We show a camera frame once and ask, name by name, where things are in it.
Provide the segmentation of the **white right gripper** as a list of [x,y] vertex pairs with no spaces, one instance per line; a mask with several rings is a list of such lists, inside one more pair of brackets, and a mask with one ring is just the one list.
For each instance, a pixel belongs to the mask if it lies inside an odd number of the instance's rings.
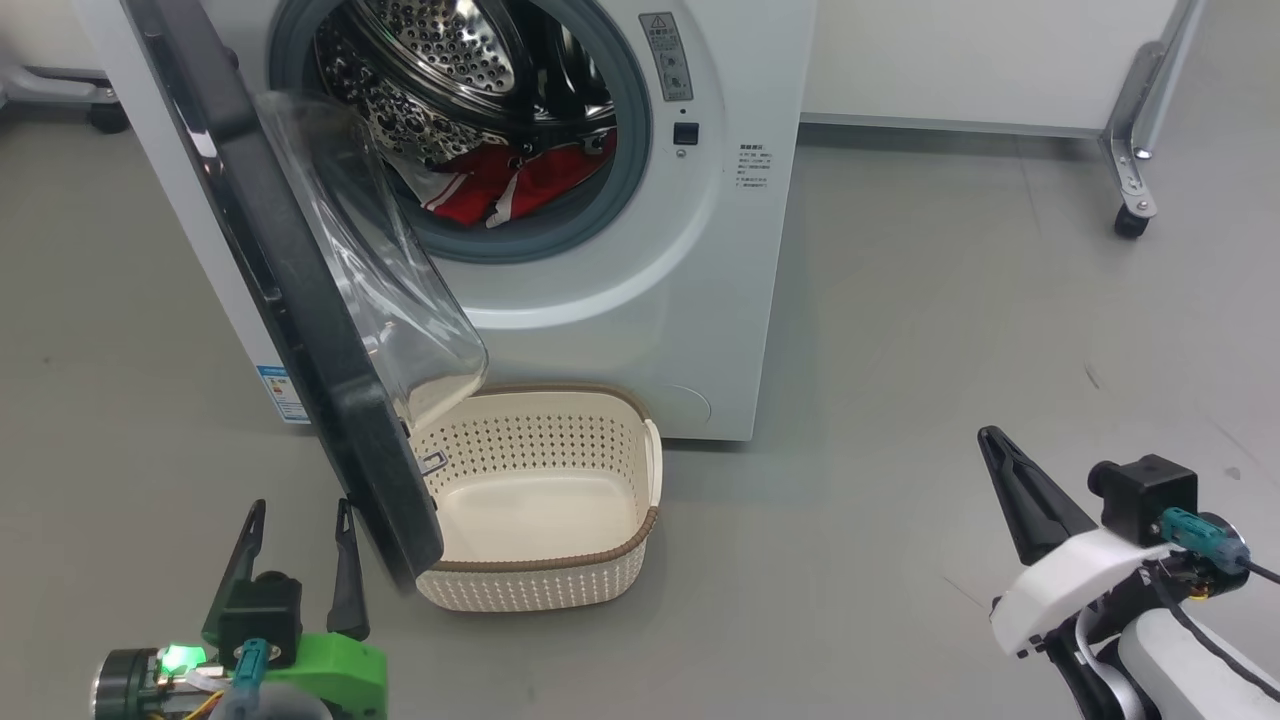
[[1070,616],[1146,561],[1167,557],[1175,546],[1151,547],[1098,524],[998,427],[983,427],[977,443],[1024,571],[989,615],[1001,651],[1032,650]]

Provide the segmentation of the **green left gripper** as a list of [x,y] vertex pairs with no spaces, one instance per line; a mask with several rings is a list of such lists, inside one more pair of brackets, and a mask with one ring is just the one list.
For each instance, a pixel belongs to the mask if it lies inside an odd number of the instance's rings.
[[[257,498],[244,519],[204,621],[204,642],[219,646],[219,623],[236,585],[251,582],[262,547],[266,500]],[[270,669],[262,682],[262,711],[270,719],[388,719],[387,656],[365,644],[370,635],[364,571],[355,514],[340,498],[335,516],[337,570],[330,633],[303,633],[294,662]]]

